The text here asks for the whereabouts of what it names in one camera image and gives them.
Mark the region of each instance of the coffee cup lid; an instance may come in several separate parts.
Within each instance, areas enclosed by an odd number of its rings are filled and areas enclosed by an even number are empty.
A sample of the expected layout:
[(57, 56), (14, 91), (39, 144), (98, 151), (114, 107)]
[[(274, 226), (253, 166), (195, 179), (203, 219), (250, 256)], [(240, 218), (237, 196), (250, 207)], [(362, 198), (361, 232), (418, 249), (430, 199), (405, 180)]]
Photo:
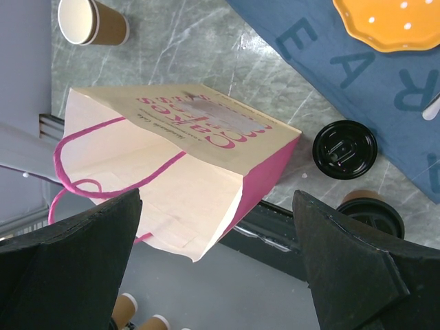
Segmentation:
[(341, 120), (324, 127), (313, 142), (316, 166), (334, 179), (349, 180), (365, 174), (377, 157), (377, 142), (359, 122)]
[(392, 206), (378, 199), (367, 197), (351, 199), (336, 210), (381, 232), (400, 239), (405, 237), (405, 226), (399, 213)]

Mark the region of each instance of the scalloped plate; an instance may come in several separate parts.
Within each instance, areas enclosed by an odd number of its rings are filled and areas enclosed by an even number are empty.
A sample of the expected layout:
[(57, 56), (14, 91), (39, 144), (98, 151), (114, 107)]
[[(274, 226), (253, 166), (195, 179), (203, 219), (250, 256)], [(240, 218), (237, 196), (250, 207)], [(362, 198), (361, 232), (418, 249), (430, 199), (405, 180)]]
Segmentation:
[(440, 44), (440, 0), (333, 0), (347, 32), (379, 52)]

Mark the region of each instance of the coffee cup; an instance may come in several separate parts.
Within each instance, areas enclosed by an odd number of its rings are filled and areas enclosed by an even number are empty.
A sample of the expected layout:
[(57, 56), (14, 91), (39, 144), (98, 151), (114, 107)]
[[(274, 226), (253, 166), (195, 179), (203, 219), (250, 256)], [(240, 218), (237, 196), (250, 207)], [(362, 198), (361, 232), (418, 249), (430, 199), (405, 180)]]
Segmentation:
[(313, 160), (325, 175), (350, 180), (370, 170), (377, 157), (377, 142), (359, 122), (341, 120), (324, 127), (313, 141)]
[(354, 190), (344, 197), (336, 210), (394, 237), (405, 237), (404, 222), (399, 213), (374, 191)]
[(116, 299), (111, 318), (118, 330), (123, 329), (138, 310), (136, 299), (130, 294), (122, 294)]
[(58, 24), (74, 45), (122, 45), (130, 35), (127, 19), (96, 0), (61, 0)]
[(162, 315), (154, 315), (137, 330), (170, 330), (169, 322)]

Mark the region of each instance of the blue cloth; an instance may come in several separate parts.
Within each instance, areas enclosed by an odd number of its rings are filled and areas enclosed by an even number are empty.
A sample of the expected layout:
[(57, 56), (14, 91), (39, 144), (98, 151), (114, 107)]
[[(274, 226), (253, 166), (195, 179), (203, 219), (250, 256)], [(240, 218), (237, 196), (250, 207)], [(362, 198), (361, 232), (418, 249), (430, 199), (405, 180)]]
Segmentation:
[(331, 0), (227, 1), (343, 116), (370, 128), (380, 151), (440, 203), (440, 115), (430, 122), (421, 116), (440, 91), (440, 47), (377, 52), (347, 34)]

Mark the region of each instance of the marble table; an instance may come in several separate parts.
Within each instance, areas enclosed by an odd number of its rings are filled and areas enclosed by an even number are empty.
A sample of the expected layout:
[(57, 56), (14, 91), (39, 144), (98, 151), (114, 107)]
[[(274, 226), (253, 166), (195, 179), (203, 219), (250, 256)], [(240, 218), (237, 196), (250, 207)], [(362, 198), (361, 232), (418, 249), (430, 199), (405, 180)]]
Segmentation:
[(52, 114), (63, 117), (70, 87), (205, 84), (303, 131), (266, 200), (292, 209), (293, 193), (301, 189), (337, 207), (356, 188), (375, 190), (403, 217), (408, 241), (440, 248), (440, 206), (383, 156), (351, 181), (316, 168), (314, 137), (342, 116), (224, 0), (102, 2), (129, 20), (132, 33), (125, 45), (70, 45), (56, 22), (58, 0), (52, 2)]

